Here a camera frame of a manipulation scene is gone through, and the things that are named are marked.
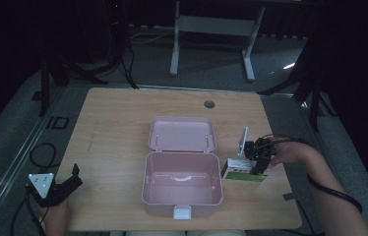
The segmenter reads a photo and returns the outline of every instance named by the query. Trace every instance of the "dark background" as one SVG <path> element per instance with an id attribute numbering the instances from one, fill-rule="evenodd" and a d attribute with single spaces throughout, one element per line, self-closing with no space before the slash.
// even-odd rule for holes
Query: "dark background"
<path id="1" fill-rule="evenodd" d="M 173 2 L 131 0 L 125 7 L 130 23 L 136 27 L 172 26 Z M 0 112 L 21 84 L 39 69 L 41 45 L 52 43 L 76 62 L 91 61 L 78 4 L 0 1 Z M 209 9 L 215 10 L 212 15 L 218 12 L 222 17 L 233 17 L 229 13 L 236 12 L 238 17 L 252 19 L 251 12 L 239 3 L 232 6 L 232 11 L 225 11 L 229 9 L 226 4 L 221 7 L 223 10 Z M 183 11 L 197 14 L 195 9 Z M 309 38 L 308 46 L 322 65 L 322 89 L 329 94 L 368 170 L 368 0 L 336 1 L 323 12 L 314 7 L 304 10 L 294 5 L 273 5 L 267 9 L 260 33 Z M 296 66 L 307 65 L 307 56 L 302 54 Z"/>

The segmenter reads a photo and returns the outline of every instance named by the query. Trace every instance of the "gray floor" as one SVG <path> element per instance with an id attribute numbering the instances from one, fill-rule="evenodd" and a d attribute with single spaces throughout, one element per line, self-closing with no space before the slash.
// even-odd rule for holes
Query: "gray floor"
<path id="1" fill-rule="evenodd" d="M 165 29 L 154 32 L 165 33 Z M 133 49 L 135 60 L 133 78 L 141 88 L 178 89 L 218 89 L 257 91 L 268 89 L 284 81 L 289 69 L 282 69 L 297 59 L 304 40 L 261 37 L 257 40 L 252 55 L 256 82 L 245 80 L 241 49 L 246 42 L 236 38 L 230 43 L 201 43 L 205 38 L 183 35 L 181 54 L 176 77 L 169 76 L 169 63 L 172 51 L 172 37 L 166 36 L 147 42 L 148 37 L 135 37 Z M 125 52 L 125 61 L 131 62 L 131 53 Z M 109 81 L 111 88 L 127 88 L 121 70 L 113 70 L 99 75 Z M 10 222 L 17 204 L 23 199 L 28 173 L 36 173 L 37 167 L 27 160 L 29 151 L 42 143 L 53 143 L 57 148 L 56 160 L 61 160 L 74 129 L 76 119 L 89 88 L 95 85 L 73 78 L 67 88 L 52 87 L 55 102 L 47 115 L 38 118 L 39 103 L 31 101 L 31 96 L 39 90 L 39 75 L 36 74 L 21 87 L 0 116 L 0 235 L 9 234 Z M 317 147 L 327 158 L 334 173 L 344 188 L 363 204 L 364 216 L 368 221 L 368 175 L 363 167 L 353 143 L 337 117 L 329 115 L 322 108 L 315 133 L 308 123 L 308 109 L 289 97 L 296 85 L 286 88 L 273 96 L 263 97 L 264 106 L 275 134 L 285 134 L 303 138 Z M 46 129 L 50 117 L 70 119 L 67 129 Z M 43 147 L 35 152 L 38 159 L 49 159 L 51 149 Z M 11 175 L 9 169 L 18 171 Z M 301 164 L 285 165 L 293 193 L 303 205 L 316 232 L 323 229 L 313 205 L 309 184 L 305 179 L 305 168 Z M 298 232 L 311 233 L 310 226 L 303 216 L 303 225 Z M 25 209 L 18 216 L 16 235 L 35 235 Z M 293 235 L 281 230 L 252 230 L 248 235 Z"/>

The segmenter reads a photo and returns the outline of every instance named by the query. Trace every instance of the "pink plastic container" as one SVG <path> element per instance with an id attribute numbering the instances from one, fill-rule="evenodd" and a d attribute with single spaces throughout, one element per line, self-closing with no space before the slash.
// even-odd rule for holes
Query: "pink plastic container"
<path id="1" fill-rule="evenodd" d="M 155 117 L 142 198 L 153 215 L 190 219 L 223 200 L 213 123 L 204 117 Z"/>

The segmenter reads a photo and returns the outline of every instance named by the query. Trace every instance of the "table leg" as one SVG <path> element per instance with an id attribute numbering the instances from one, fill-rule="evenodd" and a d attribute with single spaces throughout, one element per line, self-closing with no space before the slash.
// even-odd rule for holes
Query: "table leg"
<path id="1" fill-rule="evenodd" d="M 261 20 L 264 16 L 265 7 L 262 7 L 258 13 L 257 20 L 252 27 L 252 34 L 248 44 L 248 47 L 242 50 L 243 63 L 245 64 L 246 79 L 249 82 L 255 81 L 254 70 L 252 69 L 251 52 L 254 47 L 255 39 L 257 38 L 258 31 L 260 29 Z"/>
<path id="2" fill-rule="evenodd" d="M 174 47 L 172 49 L 171 67 L 169 75 L 176 76 L 178 73 L 178 58 L 180 56 L 179 39 L 179 21 L 180 21 L 180 1 L 175 1 L 175 27 L 174 27 Z"/>

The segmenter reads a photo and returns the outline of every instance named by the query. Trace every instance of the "black cable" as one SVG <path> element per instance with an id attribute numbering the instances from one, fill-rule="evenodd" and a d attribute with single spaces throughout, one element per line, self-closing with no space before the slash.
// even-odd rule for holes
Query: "black cable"
<path id="1" fill-rule="evenodd" d="M 276 145 L 276 144 L 281 144 L 281 143 L 285 143 L 285 142 L 298 142 L 298 143 L 305 144 L 305 145 L 308 145 L 308 146 L 311 147 L 311 145 L 305 140 L 288 138 L 288 139 L 285 139 L 285 140 L 277 140 L 277 141 L 269 142 L 269 143 L 264 144 L 262 146 L 255 147 L 255 149 L 261 149 L 261 148 L 264 148 L 264 147 L 268 147 L 268 146 L 272 146 L 272 145 Z"/>
<path id="2" fill-rule="evenodd" d="M 52 191 L 51 192 L 49 192 L 49 198 L 50 198 L 50 203 L 52 203 Z M 42 220 L 39 222 L 39 223 L 42 223 L 42 221 L 43 220 L 45 220 L 45 217 L 46 217 L 46 215 L 48 214 L 48 212 L 49 212 L 49 208 L 50 208 L 50 206 L 46 209 L 46 212 L 45 212 L 45 214 L 42 216 Z"/>
<path id="3" fill-rule="evenodd" d="M 39 148 L 39 147 L 42 147 L 42 146 L 50 146 L 52 148 L 52 156 L 51 156 L 51 160 L 49 161 L 49 163 L 47 165 L 41 165 L 41 164 L 38 164 L 36 161 L 33 160 L 33 153 Z M 31 149 L 30 151 L 30 161 L 33 165 L 39 167 L 39 168 L 44 168 L 44 172 L 47 172 L 49 168 L 52 168 L 52 167 L 57 167 L 60 165 L 60 163 L 58 164 L 52 164 L 55 160 L 55 157 L 56 157 L 56 147 L 55 145 L 51 144 L 51 143 L 43 143 L 43 144 L 40 144 L 40 145 L 37 145 L 35 146 L 34 148 Z M 12 222 L 11 222 L 11 225 L 10 225 L 10 235 L 11 236 L 14 236 L 15 235 L 15 224 L 16 224 L 16 220 L 18 218 L 18 215 L 23 207 L 24 204 L 26 204 L 27 208 L 28 208 L 28 211 L 32 217 L 32 221 L 34 223 L 34 225 L 38 228 L 38 232 L 40 235 L 45 235 L 44 232 L 43 232 L 43 228 L 41 226 L 41 221 L 39 221 L 37 219 L 37 217 L 35 216 L 34 212 L 33 212 L 33 209 L 31 208 L 31 202 L 30 202 L 30 190 L 27 189 L 26 191 L 26 195 L 25 195 L 25 198 L 21 201 L 21 203 L 18 205 L 18 208 L 16 209 L 15 211 L 15 214 L 13 215 L 13 218 L 12 218 Z M 46 213 L 45 215 L 42 217 L 42 220 L 46 217 L 48 213 L 48 209 L 46 210 Z"/>
<path id="4" fill-rule="evenodd" d="M 36 215 L 33 212 L 32 207 L 31 207 L 30 195 L 31 195 L 31 192 L 29 190 L 27 190 L 27 193 L 26 193 L 26 196 L 25 196 L 25 202 L 26 202 L 28 211 L 31 215 L 31 221 L 33 221 L 33 224 L 36 226 L 39 235 L 40 236 L 45 236 L 45 232 L 42 228 L 42 225 L 39 223 L 39 219 L 36 217 Z"/>
<path id="5" fill-rule="evenodd" d="M 315 234 L 316 234 L 316 232 L 314 231 L 314 228 L 313 228 L 312 223 L 311 223 L 311 221 L 310 221 L 310 219 L 309 219 L 309 216 L 306 214 L 306 210 L 304 210 L 304 207 L 303 207 L 303 205 L 300 203 L 300 201 L 299 201 L 299 200 L 295 200 L 295 201 L 297 202 L 298 206 L 300 207 L 301 211 L 303 212 L 304 218 L 306 218 L 307 224 L 309 225 L 309 228 L 310 228 L 310 230 L 312 231 L 312 234 L 313 234 L 313 235 L 315 235 Z"/>
<path id="6" fill-rule="evenodd" d="M 302 236 L 325 236 L 325 232 L 318 233 L 318 234 L 306 234 L 306 233 L 301 233 L 301 232 L 297 232 L 297 231 L 289 230 L 289 229 L 282 229 L 282 231 L 287 232 L 287 233 L 292 233 L 295 235 L 302 235 Z"/>
<path id="7" fill-rule="evenodd" d="M 133 60 L 134 60 L 134 53 L 132 54 L 132 62 L 131 62 L 131 65 L 130 65 L 130 70 L 128 70 L 126 68 L 126 64 L 125 64 L 125 61 L 123 60 L 123 57 L 120 57 L 120 60 L 121 60 L 121 63 L 122 63 L 122 67 L 123 67 L 123 70 L 125 70 L 125 74 L 123 74 L 126 78 L 126 81 L 129 83 L 129 85 L 133 88 L 133 89 L 139 89 L 138 86 L 135 84 L 135 82 L 133 81 L 132 79 L 132 72 L 131 72 L 131 69 L 132 69 L 132 64 L 133 64 Z"/>
<path id="8" fill-rule="evenodd" d="M 21 201 L 21 203 L 18 205 L 18 208 L 16 209 L 15 214 L 13 215 L 12 222 L 10 224 L 10 236 L 14 236 L 15 235 L 16 219 L 18 218 L 19 211 L 21 211 L 22 207 L 24 206 L 24 203 L 25 203 L 25 199 L 23 199 Z"/>
<path id="9" fill-rule="evenodd" d="M 135 61 L 135 52 L 134 52 L 134 50 L 132 49 L 132 47 L 130 45 L 129 45 L 129 50 L 132 53 L 132 60 L 131 60 L 131 64 L 129 65 L 129 74 L 128 75 L 129 75 L 129 79 L 134 84 L 135 89 L 138 89 L 138 86 L 135 84 L 135 82 L 133 81 L 133 78 L 132 78 L 132 66 L 133 66 L 133 63 Z"/>
<path id="10" fill-rule="evenodd" d="M 268 135 L 264 135 L 262 136 L 261 138 L 264 139 L 266 137 L 275 137 L 275 138 L 289 138 L 289 139 L 295 139 L 295 138 L 292 138 L 288 135 L 279 135 L 279 134 L 268 134 Z"/>
<path id="11" fill-rule="evenodd" d="M 331 189 L 331 188 L 328 188 L 328 187 L 325 187 L 325 186 L 322 186 L 322 185 L 318 184 L 312 177 L 310 177 L 309 174 L 307 174 L 307 179 L 309 180 L 310 184 L 313 185 L 313 187 L 315 187 L 316 189 L 318 189 L 320 191 L 323 191 L 325 193 L 328 193 L 332 196 L 338 197 L 340 199 L 343 199 L 347 202 L 350 202 L 351 204 L 353 204 L 359 210 L 359 212 L 362 213 L 362 205 L 355 198 L 353 198 L 353 197 L 351 197 L 347 194 L 341 193 L 337 190 L 334 190 L 334 189 Z"/>
<path id="12" fill-rule="evenodd" d="M 49 161 L 49 163 L 47 165 L 41 165 L 41 164 L 38 164 L 34 159 L 33 159 L 33 153 L 35 150 L 37 150 L 38 148 L 42 147 L 42 146 L 50 146 L 52 148 L 52 157 L 51 157 L 51 160 Z M 55 157 L 56 157 L 56 147 L 55 145 L 51 144 L 51 143 L 43 143 L 43 144 L 40 144 L 36 147 L 34 147 L 30 154 L 29 154 L 29 158 L 31 160 L 31 163 L 39 168 L 44 168 L 44 172 L 47 172 L 49 168 L 52 168 L 52 167 L 57 167 L 60 165 L 60 163 L 57 163 L 57 164 L 52 164 L 55 160 Z"/>

